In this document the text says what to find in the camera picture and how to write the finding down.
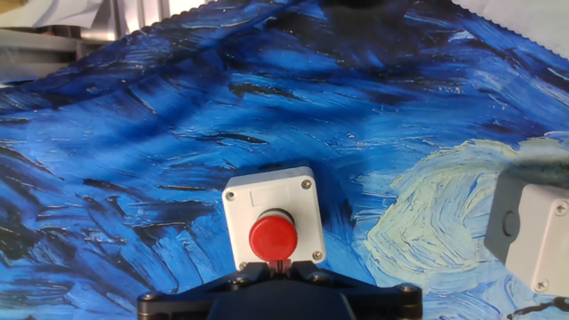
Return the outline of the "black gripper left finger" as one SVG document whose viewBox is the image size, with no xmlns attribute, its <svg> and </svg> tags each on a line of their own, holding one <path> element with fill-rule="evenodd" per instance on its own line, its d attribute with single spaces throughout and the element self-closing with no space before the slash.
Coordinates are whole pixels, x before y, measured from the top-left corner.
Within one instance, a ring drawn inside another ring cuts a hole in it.
<svg viewBox="0 0 569 320">
<path fill-rule="evenodd" d="M 214 303 L 225 293 L 272 280 L 280 270 L 280 260 L 251 262 L 234 273 L 182 293 L 143 293 L 137 298 L 137 319 L 206 319 Z"/>
</svg>

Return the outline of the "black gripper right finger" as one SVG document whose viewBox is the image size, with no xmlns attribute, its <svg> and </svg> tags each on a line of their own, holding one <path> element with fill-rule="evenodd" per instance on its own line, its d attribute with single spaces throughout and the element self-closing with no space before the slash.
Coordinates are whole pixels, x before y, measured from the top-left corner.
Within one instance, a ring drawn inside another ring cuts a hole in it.
<svg viewBox="0 0 569 320">
<path fill-rule="evenodd" d="M 311 261 L 293 262 L 281 270 L 288 280 L 339 293 L 355 319 L 422 319 L 422 289 L 416 284 L 379 287 L 320 268 Z"/>
</svg>

